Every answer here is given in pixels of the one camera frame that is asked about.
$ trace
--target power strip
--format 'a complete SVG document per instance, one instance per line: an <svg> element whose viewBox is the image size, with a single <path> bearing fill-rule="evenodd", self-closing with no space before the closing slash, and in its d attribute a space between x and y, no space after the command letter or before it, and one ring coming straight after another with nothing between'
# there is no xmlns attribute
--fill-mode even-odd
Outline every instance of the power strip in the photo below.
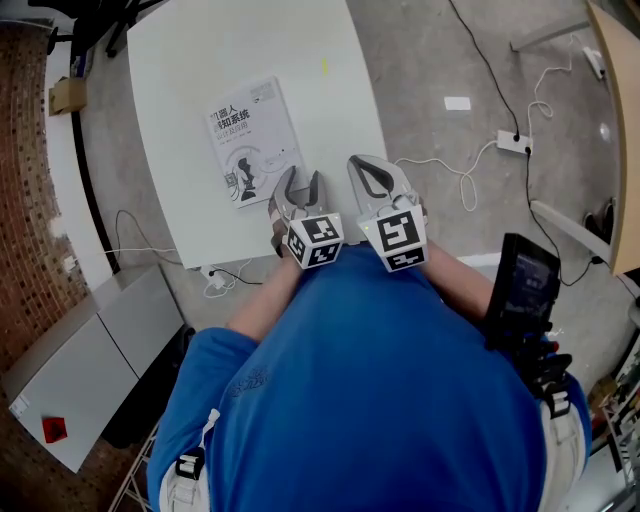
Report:
<svg viewBox="0 0 640 512"><path fill-rule="evenodd" d="M516 136L513 132L505 132L504 130L498 130L498 148L506 149L507 151L513 151L514 153L520 153L522 155L527 154L527 148L531 147L529 137L520 135L520 139L515 141L513 138Z"/></svg>

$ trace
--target blue t-shirt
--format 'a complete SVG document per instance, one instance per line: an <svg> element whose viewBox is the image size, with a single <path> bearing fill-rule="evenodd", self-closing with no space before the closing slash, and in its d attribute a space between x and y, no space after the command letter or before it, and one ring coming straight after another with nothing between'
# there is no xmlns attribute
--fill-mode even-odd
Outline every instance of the blue t-shirt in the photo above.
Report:
<svg viewBox="0 0 640 512"><path fill-rule="evenodd" d="M570 396L588 427L575 381ZM212 408L215 512L515 512L540 500L536 400L419 271L389 274L371 249L306 271L260 345L220 328L193 339L147 471L154 510Z"/></svg>

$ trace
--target concrete floor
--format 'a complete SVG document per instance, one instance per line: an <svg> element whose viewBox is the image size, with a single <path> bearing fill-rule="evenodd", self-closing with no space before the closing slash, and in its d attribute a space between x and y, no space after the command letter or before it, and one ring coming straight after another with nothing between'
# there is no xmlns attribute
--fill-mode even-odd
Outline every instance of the concrete floor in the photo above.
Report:
<svg viewBox="0 0 640 512"><path fill-rule="evenodd" d="M467 170L478 150L498 129L513 130L485 64L447 0L349 0L368 64L390 159L441 158ZM523 54L510 51L509 39L572 12L582 0L456 0L461 16L489 59L507 101L526 134L527 105L549 66L568 64L568 37ZM590 30L580 38L594 45ZM531 195L568 216L582 218L615 195L615 141L604 140L600 126L613 123L606 83L595 79L581 45L574 44L571 74L551 73L539 89L554 109L553 119L534 110L535 152L531 159ZM131 211L155 247L173 247L153 187L136 119L126 50L109 60L98 47L88 78L89 105L82 123L87 159L103 220L117 245L114 222L119 208ZM472 110L447 112L444 96L468 96ZM525 198L525 159L489 148L474 171L478 207L464 210L458 177L439 164L403 163L425 199L429 236L456 256L499 252L505 232L519 232L552 250L532 222ZM467 190L471 202L471 190ZM122 247L143 247L133 222L121 216ZM566 280L589 261L579 244L552 227ZM178 259L177 254L167 257ZM150 253L123 253L122 266L152 263ZM243 272L262 280L276 258L261 258ZM200 329L223 325L250 293L238 285L224 298L202 297L205 281L181 266L162 264L185 318ZM229 265L230 270L237 268ZM554 309L556 339L574 356L572 372L586 389L606 373L626 346L630 296L604 265L593 267L571 288L563 287Z"/></svg>

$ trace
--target book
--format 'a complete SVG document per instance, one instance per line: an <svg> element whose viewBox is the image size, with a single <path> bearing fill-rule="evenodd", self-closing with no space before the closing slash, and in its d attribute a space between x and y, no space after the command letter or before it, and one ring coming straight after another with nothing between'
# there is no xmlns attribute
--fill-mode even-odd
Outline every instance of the book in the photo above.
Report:
<svg viewBox="0 0 640 512"><path fill-rule="evenodd" d="M276 77L213 102L207 124L236 208L268 200L282 174L295 166L292 190L309 186L298 140Z"/></svg>

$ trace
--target chair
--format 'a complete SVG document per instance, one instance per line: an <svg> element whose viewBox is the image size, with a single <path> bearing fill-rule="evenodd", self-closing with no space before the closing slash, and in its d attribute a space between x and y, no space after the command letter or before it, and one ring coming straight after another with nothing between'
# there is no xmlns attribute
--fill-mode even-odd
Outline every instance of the chair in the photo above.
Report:
<svg viewBox="0 0 640 512"><path fill-rule="evenodd" d="M164 0L91 0L78 2L75 0L29 0L29 5L50 7L67 16L76 17L73 35L60 35L55 28L49 37L47 54L51 54L57 42L71 41L71 55L76 57L85 54L93 47L109 29L116 28L107 44L106 53L109 58L117 54L114 49L123 30L136 24L138 14Z"/></svg>

